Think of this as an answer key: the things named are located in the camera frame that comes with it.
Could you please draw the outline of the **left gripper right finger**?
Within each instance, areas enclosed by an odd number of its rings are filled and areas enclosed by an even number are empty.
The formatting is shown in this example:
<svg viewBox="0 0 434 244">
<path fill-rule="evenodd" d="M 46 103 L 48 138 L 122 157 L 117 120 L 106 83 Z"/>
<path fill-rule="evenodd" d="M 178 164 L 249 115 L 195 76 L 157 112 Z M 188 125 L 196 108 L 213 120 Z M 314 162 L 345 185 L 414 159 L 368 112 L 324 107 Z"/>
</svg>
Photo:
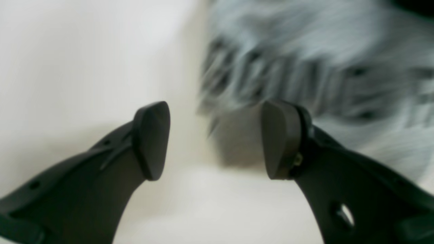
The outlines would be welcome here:
<svg viewBox="0 0 434 244">
<path fill-rule="evenodd" d="M 293 180 L 325 244 L 432 244 L 433 196 L 381 163 L 348 150 L 284 101 L 260 107 L 265 168 Z"/>
</svg>

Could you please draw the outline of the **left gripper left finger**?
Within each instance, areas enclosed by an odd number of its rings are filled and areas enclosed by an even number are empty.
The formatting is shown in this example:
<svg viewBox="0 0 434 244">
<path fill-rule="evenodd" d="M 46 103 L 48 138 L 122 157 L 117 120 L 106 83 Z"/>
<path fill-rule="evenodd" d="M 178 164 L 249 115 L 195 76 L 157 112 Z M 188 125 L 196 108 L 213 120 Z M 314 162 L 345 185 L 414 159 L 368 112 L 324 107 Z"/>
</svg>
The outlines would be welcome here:
<svg viewBox="0 0 434 244">
<path fill-rule="evenodd" d="M 167 102 L 146 105 L 89 150 L 2 197 L 1 237 L 20 244 L 111 244 L 135 190 L 163 173 L 170 125 Z"/>
</svg>

